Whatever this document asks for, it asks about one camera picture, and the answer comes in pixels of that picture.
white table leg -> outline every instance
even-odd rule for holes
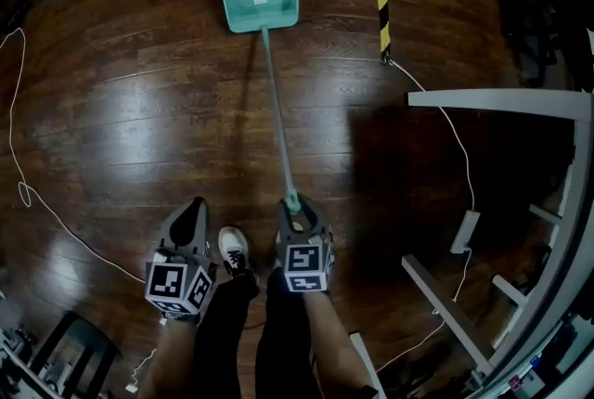
[[[410,92],[408,105],[506,110],[561,117],[579,122],[592,120],[591,94],[547,89],[458,89]]]
[[[528,211],[533,214],[536,214],[540,219],[544,219],[545,221],[548,221],[552,225],[561,225],[561,223],[563,221],[563,218],[561,216],[559,216],[558,214],[551,212],[549,210],[544,210],[542,208],[539,208],[538,206],[535,206],[534,204],[530,205],[530,208],[528,208]]]
[[[350,336],[351,343],[361,356],[363,360],[363,364],[365,365],[365,369],[368,371],[369,377],[371,378],[371,383],[373,387],[378,391],[378,399],[386,399],[386,393],[381,387],[380,378],[378,378],[378,374],[375,372],[373,368],[373,363],[371,363],[371,358],[369,357],[368,349],[365,347],[365,343],[363,343],[363,338],[361,338],[360,333],[353,333]]]
[[[476,362],[476,366],[486,375],[493,372],[489,357],[493,348],[488,341],[483,339],[470,319],[462,312],[460,307],[449,298],[437,281],[415,259],[414,255],[402,258],[402,266],[408,272],[427,297],[427,300],[437,309],[452,332],[458,337],[466,351]]]
[[[502,276],[494,276],[492,282],[509,298],[514,300],[520,308],[524,308],[528,303],[528,299],[526,298],[526,296],[519,292]]]

wooden floor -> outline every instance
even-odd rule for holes
[[[0,0],[7,6],[15,0]],[[499,34],[497,0],[389,0],[392,54],[427,89],[521,82]],[[300,0],[300,20],[272,32],[295,184],[325,210],[339,246],[332,299],[379,367],[439,325],[400,267],[414,253],[452,294],[465,258],[449,254],[471,197],[462,152],[441,113],[410,109],[417,88],[380,64],[376,0]],[[35,0],[15,108],[14,146],[28,183],[103,255],[142,276],[161,221],[202,195],[213,238],[245,229],[258,251],[276,231],[282,195],[262,45],[233,34],[221,0]],[[36,200],[26,209],[7,143],[21,40],[0,52],[2,288],[41,338],[66,309],[123,352],[108,379],[116,396],[156,345],[159,314],[133,280],[90,257]],[[527,206],[547,194],[567,126],[538,117],[451,110],[471,160],[476,208],[462,309],[488,338],[510,312],[490,286],[516,278],[544,229]],[[253,397],[264,296],[239,348]],[[443,328],[382,373],[441,352],[432,388],[472,365]]]

long pole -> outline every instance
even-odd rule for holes
[[[285,202],[292,213],[297,213],[301,210],[299,199],[297,198],[297,191],[293,185],[293,178],[291,175],[291,164],[289,162],[289,151],[287,149],[287,139],[285,138],[285,127],[282,124],[282,114],[280,112],[280,100],[278,98],[277,80],[275,79],[275,70],[272,64],[272,51],[270,49],[270,36],[268,35],[268,27],[262,26],[262,39],[264,40],[264,47],[266,52],[266,66],[268,68],[268,82],[270,86],[270,96],[272,98],[272,112],[275,122],[275,132],[278,138],[278,150],[280,151],[280,161],[282,163],[283,176],[285,178],[285,189],[287,195]]]

white cable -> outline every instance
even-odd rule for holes
[[[123,267],[117,265],[116,263],[109,261],[108,259],[106,259],[105,257],[102,257],[101,255],[99,255],[98,253],[96,253],[93,248],[91,248],[86,242],[84,242],[81,238],[79,238],[76,234],[74,234],[72,231],[70,231],[70,229],[64,224],[64,222],[61,220],[61,218],[56,214],[56,212],[51,209],[49,206],[47,206],[47,203],[44,201],[44,199],[41,197],[41,195],[35,190],[35,188],[30,187],[29,185],[27,185],[27,180],[25,179],[25,175],[22,172],[22,170],[20,169],[20,165],[19,165],[19,161],[17,160],[17,155],[15,154],[15,149],[13,149],[12,147],[12,111],[15,107],[15,102],[17,101],[17,94],[19,93],[19,86],[20,86],[20,78],[22,76],[22,69],[25,65],[25,47],[27,45],[27,38],[25,37],[25,33],[21,28],[17,28],[14,32],[7,34],[6,37],[4,38],[4,41],[2,42],[2,44],[0,45],[0,49],[2,49],[2,47],[4,46],[4,43],[6,42],[6,40],[12,36],[15,32],[20,32],[20,34],[22,34],[22,59],[20,60],[20,71],[19,71],[19,79],[17,80],[17,87],[15,89],[15,95],[12,97],[12,103],[10,104],[10,112],[9,112],[9,127],[8,127],[8,144],[10,145],[10,152],[12,153],[12,158],[15,161],[15,164],[17,165],[17,169],[19,170],[19,174],[20,174],[20,181],[19,181],[19,195],[20,195],[20,199],[22,200],[23,204],[27,207],[27,208],[31,208],[31,194],[30,192],[32,192],[40,201],[41,203],[47,208],[48,211],[50,211],[54,217],[56,218],[56,220],[59,222],[59,224],[64,228],[64,230],[70,234],[73,238],[75,238],[76,240],[78,240],[89,252],[91,252],[95,257],[97,257],[99,260],[115,267],[116,269],[124,272],[127,276],[133,278],[134,280],[136,280],[137,282],[141,282],[141,283],[145,283],[145,281],[140,278],[135,276],[134,274],[131,274],[130,272],[128,272],[126,269],[124,269]]]
[[[395,68],[398,68],[400,71],[402,71],[406,76],[408,76],[408,78],[417,85],[417,87],[423,91],[423,92],[427,92],[425,90],[425,88],[420,85],[419,81],[417,81],[415,79],[415,77],[408,72],[405,68],[403,68],[400,64],[398,64],[396,61],[394,61],[392,58],[388,59],[388,63],[391,66],[394,66]],[[444,117],[447,119],[447,121],[449,122],[450,127],[452,127],[452,132],[454,132],[454,137],[456,138],[456,140],[458,140],[458,144],[460,145],[460,148],[462,148],[462,151],[464,152],[464,159],[466,160],[466,179],[468,181],[468,188],[471,190],[471,198],[472,198],[472,204],[471,204],[471,211],[474,210],[474,190],[472,189],[472,182],[471,182],[471,163],[470,160],[468,158],[468,152],[466,151],[466,149],[464,148],[464,145],[462,144],[460,137],[458,136],[458,132],[456,132],[456,127],[454,126],[454,123],[452,122],[452,120],[449,118],[449,116],[446,114],[446,111],[444,110],[443,107],[439,108],[440,111],[442,111],[442,113],[444,114]],[[469,248],[469,253],[468,253],[468,258],[466,259],[466,263],[464,264],[464,274],[462,275],[462,280],[460,281],[459,285],[458,285],[458,289],[456,290],[456,294],[454,295],[454,298],[452,299],[454,302],[458,299],[458,295],[460,293],[460,290],[462,289],[462,285],[464,285],[464,280],[466,280],[466,269],[468,268],[468,262],[471,259],[471,255],[472,255],[472,249]],[[439,312],[437,311],[437,309],[433,309],[432,311],[433,315],[438,315]],[[406,351],[402,352],[401,354],[399,354],[396,358],[392,358],[390,361],[388,361],[385,365],[383,365],[382,367],[380,367],[378,370],[376,370],[376,373],[379,373],[382,369],[384,369],[385,367],[388,367],[391,363],[393,363],[396,359],[398,359],[400,356],[411,352],[412,350],[415,350],[417,348],[419,348],[424,342],[426,342],[431,336],[433,336],[435,333],[437,333],[437,331],[439,331],[441,329],[441,327],[443,325],[445,325],[446,322],[443,321],[442,324],[437,327],[436,329],[434,329],[431,333],[429,333],[429,335],[427,335],[420,343],[416,344],[415,346],[413,346],[412,348],[408,348]]]
[[[472,255],[472,249],[469,248],[469,252],[468,252],[468,259],[466,259],[466,263],[464,264],[464,275],[462,276],[462,280],[460,281],[460,284],[458,285],[458,289],[456,290],[456,295],[454,295],[454,298],[452,299],[454,302],[458,299],[458,294],[460,293],[460,289],[462,288],[462,285],[464,284],[464,280],[466,280],[466,269],[468,268],[468,262],[471,259],[471,255]],[[446,324],[446,321],[444,320],[442,322],[442,324],[437,327],[436,329],[434,329],[431,333],[429,333],[420,343],[416,344],[415,346],[413,346],[412,348],[408,348],[406,351],[402,352],[401,354],[399,354],[396,358],[392,358],[390,361],[388,361],[385,365],[383,365],[382,367],[380,367],[379,369],[376,370],[376,373],[379,373],[382,369],[384,369],[385,367],[388,367],[391,363],[393,363],[396,359],[398,359],[400,356],[411,352],[412,350],[415,350],[417,348],[419,348],[424,342],[426,342],[431,336],[433,336],[435,333],[437,333],[437,331],[439,331],[439,329]]]
[[[403,68],[396,61],[394,61],[393,59],[389,58],[388,59],[388,63],[391,66],[394,66],[394,67],[398,68],[404,74],[406,74],[408,76],[408,78],[413,83],[415,83],[417,85],[417,87],[421,91],[427,92],[425,90],[425,88],[422,85],[420,85],[419,81],[417,81],[410,72],[408,72],[405,68]],[[462,151],[464,152],[464,158],[466,159],[466,179],[468,180],[468,188],[471,190],[471,197],[472,197],[471,211],[473,211],[474,210],[474,190],[472,189],[472,183],[471,183],[471,163],[470,163],[469,158],[468,158],[468,153],[467,153],[466,149],[464,148],[464,145],[462,145],[462,142],[460,141],[460,137],[458,136],[458,132],[456,132],[456,127],[454,127],[454,123],[452,123],[452,120],[446,114],[446,111],[444,110],[444,108],[443,107],[440,107],[439,110],[442,111],[442,113],[444,114],[445,118],[449,122],[450,127],[452,127],[452,132],[454,132],[454,137],[458,140],[458,144],[460,145],[460,148],[462,148]]]
[[[157,351],[157,348],[152,350],[150,352],[150,354],[145,359],[143,359],[137,367],[135,367],[134,372],[132,373],[132,379],[134,380],[134,384],[132,385],[133,388],[138,386],[138,379],[136,378],[136,372],[155,354],[156,351]]]

foot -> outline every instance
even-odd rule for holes
[[[250,248],[243,233],[232,225],[226,225],[219,231],[219,251],[223,256],[226,271],[233,277],[253,275],[248,261]]]

